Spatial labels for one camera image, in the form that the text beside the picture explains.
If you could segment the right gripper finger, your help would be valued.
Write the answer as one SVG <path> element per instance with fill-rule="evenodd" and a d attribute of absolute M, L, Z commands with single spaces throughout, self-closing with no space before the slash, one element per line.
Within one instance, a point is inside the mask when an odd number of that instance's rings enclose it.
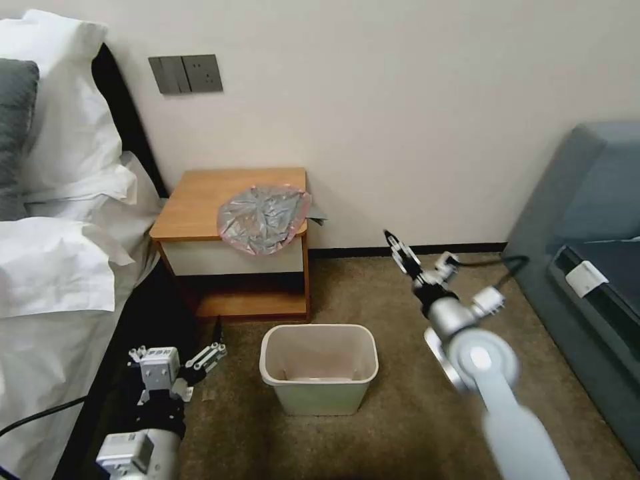
<path fill-rule="evenodd" d="M 411 248 L 401 241 L 391 241 L 390 248 L 392 258 L 400 270 L 414 281 L 416 279 L 416 257 Z"/>
<path fill-rule="evenodd" d="M 384 229 L 385 240 L 391 250 L 391 256 L 404 274 L 421 274 L 421 262 L 413 250 L 400 241 L 392 232 Z"/>

